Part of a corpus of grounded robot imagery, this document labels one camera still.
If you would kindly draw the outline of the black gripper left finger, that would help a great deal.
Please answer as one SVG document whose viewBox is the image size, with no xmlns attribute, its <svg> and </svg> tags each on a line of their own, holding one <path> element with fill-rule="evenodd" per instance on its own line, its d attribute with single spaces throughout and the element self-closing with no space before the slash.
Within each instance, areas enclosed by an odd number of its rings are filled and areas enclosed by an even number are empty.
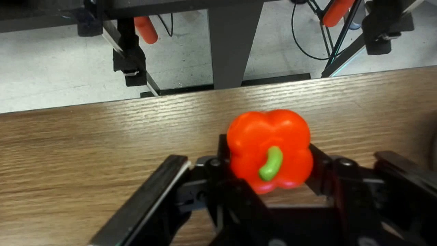
<svg viewBox="0 0 437 246">
<path fill-rule="evenodd" d="M 90 239 L 89 246 L 129 246 L 189 166 L 187 155 L 168 155 Z"/>
</svg>

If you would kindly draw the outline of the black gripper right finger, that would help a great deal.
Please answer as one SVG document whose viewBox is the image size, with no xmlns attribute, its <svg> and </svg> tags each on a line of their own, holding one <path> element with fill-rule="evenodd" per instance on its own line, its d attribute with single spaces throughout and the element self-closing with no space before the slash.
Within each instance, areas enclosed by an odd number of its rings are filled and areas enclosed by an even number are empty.
<svg viewBox="0 0 437 246">
<path fill-rule="evenodd" d="M 375 170 L 384 180 L 384 221 L 413 246 L 437 246 L 436 173 L 395 151 L 375 157 Z"/>
</svg>

